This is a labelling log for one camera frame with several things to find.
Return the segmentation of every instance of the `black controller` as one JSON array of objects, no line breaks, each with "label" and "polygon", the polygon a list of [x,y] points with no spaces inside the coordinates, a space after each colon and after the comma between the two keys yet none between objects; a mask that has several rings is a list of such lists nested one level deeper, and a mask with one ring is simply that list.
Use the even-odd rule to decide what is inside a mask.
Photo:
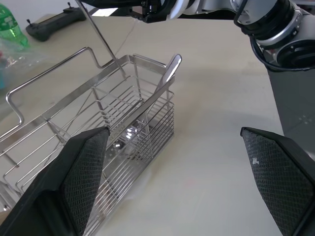
[{"label": "black controller", "polygon": [[63,13],[49,18],[40,23],[31,23],[26,27],[26,32],[39,41],[47,41],[49,37],[56,31],[76,22],[84,21],[86,17],[78,7],[72,7],[68,2],[69,8],[63,10]]}]

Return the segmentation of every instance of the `plastic bag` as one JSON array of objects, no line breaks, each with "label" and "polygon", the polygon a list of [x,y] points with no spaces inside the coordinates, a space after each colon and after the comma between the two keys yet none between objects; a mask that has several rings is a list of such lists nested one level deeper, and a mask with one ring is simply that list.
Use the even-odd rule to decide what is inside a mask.
[{"label": "plastic bag", "polygon": [[33,67],[47,59],[32,48],[0,39],[0,89],[7,87],[18,76],[25,75]]}]

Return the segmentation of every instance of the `tabletop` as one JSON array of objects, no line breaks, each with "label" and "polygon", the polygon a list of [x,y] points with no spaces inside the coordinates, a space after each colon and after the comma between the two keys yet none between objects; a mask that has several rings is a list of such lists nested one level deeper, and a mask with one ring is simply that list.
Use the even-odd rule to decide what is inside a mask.
[{"label": "tabletop", "polygon": [[[97,17],[95,22],[118,57],[137,53],[164,63],[175,53],[183,57],[171,87],[175,137],[97,235],[280,236],[240,137],[242,126],[283,134],[268,73],[248,37],[232,21],[147,25],[128,17]],[[110,60],[88,22],[31,44],[57,61],[85,46],[101,62]],[[21,106],[26,120],[96,73],[89,55],[82,55],[27,88]],[[1,123],[8,127],[13,120]]]}]

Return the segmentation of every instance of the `metal handle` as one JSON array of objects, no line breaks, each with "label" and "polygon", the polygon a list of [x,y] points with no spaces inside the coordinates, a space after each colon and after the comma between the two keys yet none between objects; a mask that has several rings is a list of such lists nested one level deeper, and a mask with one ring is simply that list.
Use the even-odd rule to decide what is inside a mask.
[{"label": "metal handle", "polygon": [[81,50],[79,50],[78,52],[72,54],[71,56],[69,56],[68,58],[64,59],[63,61],[59,62],[58,64],[54,65],[53,67],[49,68],[48,70],[38,74],[37,76],[31,78],[30,80],[26,81],[25,83],[21,84],[20,86],[12,89],[11,91],[9,91],[5,97],[6,101],[8,102],[8,104],[10,105],[10,107],[12,108],[12,110],[15,112],[15,114],[18,116],[19,118],[19,123],[14,126],[12,129],[8,130],[7,132],[5,132],[4,134],[2,134],[0,136],[0,140],[2,138],[4,138],[5,136],[7,136],[8,134],[10,134],[11,132],[13,132],[14,130],[18,129],[20,126],[22,126],[24,124],[24,116],[22,115],[22,113],[20,112],[20,110],[15,106],[15,104],[12,102],[12,95],[15,94],[16,92],[20,91],[22,88],[34,83],[35,81],[39,80],[40,78],[42,78],[43,76],[47,75],[48,73],[58,69],[59,67],[61,67],[62,65],[64,65],[65,63],[69,62],[70,60],[74,59],[75,57],[77,57],[78,55],[80,55],[81,53],[85,52],[85,51],[89,51],[93,61],[95,63],[95,65],[99,68],[99,69],[103,69],[105,68],[108,64],[112,63],[113,60],[111,60],[110,62],[106,63],[105,65],[100,65],[96,59],[96,56],[92,50],[92,48],[90,47],[85,47],[82,48]]},{"label": "metal handle", "polygon": [[172,57],[171,61],[166,66],[166,72],[163,74],[162,78],[160,79],[155,92],[158,91],[164,84],[166,84],[175,75],[175,72],[181,63],[182,63],[181,55],[176,54]]}]

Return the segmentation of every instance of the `black cable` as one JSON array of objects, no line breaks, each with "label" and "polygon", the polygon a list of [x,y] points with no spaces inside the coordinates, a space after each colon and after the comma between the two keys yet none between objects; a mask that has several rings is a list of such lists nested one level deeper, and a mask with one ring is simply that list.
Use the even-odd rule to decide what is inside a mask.
[{"label": "black cable", "polygon": [[[240,8],[238,9],[238,11],[236,12],[236,15],[234,17],[234,24],[236,26],[238,26],[239,28],[243,29],[244,26],[242,24],[240,24],[238,22],[241,14],[243,13],[244,9],[245,9],[245,6],[247,4],[248,0],[243,0],[241,5],[240,5]],[[281,66],[277,66],[277,65],[274,65],[274,64],[271,64],[269,62],[266,61],[266,58],[265,56],[263,55],[263,52],[261,51],[259,45],[257,44],[255,38],[253,36],[250,36],[250,42],[251,42],[251,47],[252,47],[252,51],[254,52],[255,56],[257,57],[257,59],[263,63],[265,66],[271,68],[271,69],[274,69],[274,70],[277,70],[277,71],[292,71],[292,72],[296,72],[296,71],[308,71],[308,70],[312,70],[312,69],[315,69],[315,66],[314,67],[305,67],[305,68],[285,68],[285,67],[281,67]]]}]

